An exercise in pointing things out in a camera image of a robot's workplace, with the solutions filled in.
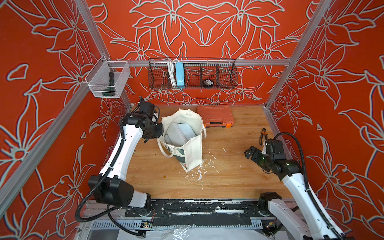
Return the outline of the white canvas tote bag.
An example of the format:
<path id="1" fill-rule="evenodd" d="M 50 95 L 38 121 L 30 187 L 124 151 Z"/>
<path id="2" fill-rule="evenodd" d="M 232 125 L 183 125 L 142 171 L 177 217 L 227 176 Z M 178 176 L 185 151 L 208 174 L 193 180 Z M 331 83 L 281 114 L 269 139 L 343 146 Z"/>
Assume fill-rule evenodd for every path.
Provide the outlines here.
<path id="1" fill-rule="evenodd" d="M 161 123 L 164 125 L 164 134 L 157 139 L 160 151 L 166 158 L 176 158 L 185 172 L 189 172 L 203 163 L 202 139 L 207 137 L 206 127 L 202 117 L 190 109 L 179 109 L 176 113 L 168 117 L 162 117 Z M 181 147 L 168 145 L 165 142 L 165 135 L 171 123 L 189 124 L 197 135 L 191 138 Z"/>

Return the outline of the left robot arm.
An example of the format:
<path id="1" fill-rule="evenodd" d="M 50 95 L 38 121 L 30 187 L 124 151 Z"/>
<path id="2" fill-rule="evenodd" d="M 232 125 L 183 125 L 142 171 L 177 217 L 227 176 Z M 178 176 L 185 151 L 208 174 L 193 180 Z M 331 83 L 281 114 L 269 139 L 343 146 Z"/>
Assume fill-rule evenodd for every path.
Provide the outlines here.
<path id="1" fill-rule="evenodd" d="M 163 134 L 163 125 L 159 123 L 158 109 L 153 113 L 140 111 L 128 113 L 121 119 L 120 136 L 112 155 L 97 176 L 89 179 L 90 192 L 84 197 L 75 211 L 75 220 L 79 223 L 91 222 L 107 215 L 122 231 L 144 239 L 146 231 L 131 231 L 119 224 L 111 212 L 119 209 L 140 209 L 145 214 L 152 211 L 151 195 L 136 191 L 126 182 L 127 171 L 140 139 L 157 139 Z M 82 217 L 81 210 L 90 197 L 105 204 L 106 210 L 92 217 Z"/>

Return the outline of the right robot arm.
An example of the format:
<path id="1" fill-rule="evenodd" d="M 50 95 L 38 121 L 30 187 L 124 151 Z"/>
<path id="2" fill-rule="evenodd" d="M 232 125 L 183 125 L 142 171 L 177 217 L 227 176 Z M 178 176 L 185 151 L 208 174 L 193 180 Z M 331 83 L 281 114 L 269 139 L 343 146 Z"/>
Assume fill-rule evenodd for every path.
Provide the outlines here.
<path id="1" fill-rule="evenodd" d="M 265 173 L 275 174 L 284 183 L 303 215 L 302 219 L 299 218 L 276 192 L 260 194 L 259 213 L 265 217 L 272 215 L 280 222 L 268 234 L 274 235 L 284 227 L 296 240 L 347 240 L 346 234 L 332 220 L 309 184 L 299 140 L 293 134 L 288 136 L 299 148 L 299 162 L 287 159 L 283 142 L 277 138 L 265 140 L 262 150 L 251 146 L 244 152 L 245 157 Z"/>

